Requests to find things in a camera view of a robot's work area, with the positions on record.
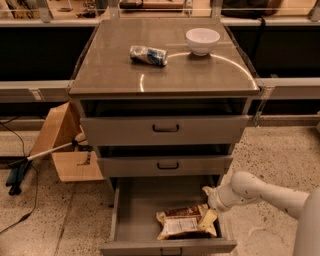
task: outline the open drawer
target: open drawer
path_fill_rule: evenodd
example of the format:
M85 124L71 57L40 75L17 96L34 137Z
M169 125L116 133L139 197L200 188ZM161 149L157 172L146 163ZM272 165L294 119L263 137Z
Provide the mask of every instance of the open drawer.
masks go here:
M217 238L157 240L162 227L156 213L206 203L201 188L210 184L213 179L209 176L118 179L110 239L101 252L110 256L231 252L236 241L226 238L219 219L215 221Z

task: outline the packaged snack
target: packaged snack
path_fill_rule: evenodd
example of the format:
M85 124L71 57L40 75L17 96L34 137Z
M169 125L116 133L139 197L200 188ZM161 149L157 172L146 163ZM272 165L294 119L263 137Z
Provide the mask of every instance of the packaged snack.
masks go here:
M158 212L156 217L163 227L158 240L181 237L192 233L209 233L214 237L217 236L213 225L213 222L217 219L217 213L209 209L207 204Z
M131 46L130 59L157 66L165 66L168 62L166 50L140 45Z

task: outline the open cardboard box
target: open cardboard box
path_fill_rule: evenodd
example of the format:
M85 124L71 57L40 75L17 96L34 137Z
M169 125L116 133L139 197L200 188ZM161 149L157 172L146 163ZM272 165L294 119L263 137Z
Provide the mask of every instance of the open cardboard box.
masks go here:
M30 155L58 147L74 140L81 133L79 113L72 102L52 108L41 128ZM73 151L72 147L51 153L61 181L103 180L95 152L85 164L88 152Z

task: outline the white bowl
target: white bowl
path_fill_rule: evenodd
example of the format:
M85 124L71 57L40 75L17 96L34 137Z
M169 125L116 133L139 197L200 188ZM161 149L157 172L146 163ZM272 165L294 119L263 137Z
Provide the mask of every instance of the white bowl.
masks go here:
M187 44L191 51L198 56L207 55L219 41L220 34L208 28L194 28L187 32Z

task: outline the drawer handle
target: drawer handle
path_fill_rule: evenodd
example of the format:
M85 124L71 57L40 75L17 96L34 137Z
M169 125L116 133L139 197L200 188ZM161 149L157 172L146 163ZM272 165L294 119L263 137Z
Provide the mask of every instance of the drawer handle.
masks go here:
M178 132L180 127L177 124L174 128L157 128L157 126L154 124L152 125L152 129L154 132Z
M157 163L158 169L160 170L176 170L179 168L179 162L175 163L174 165L161 165L160 163Z
M182 256L182 248L179 248L179 254L167 254L164 252L163 248L161 248L160 253L161 253L161 256Z

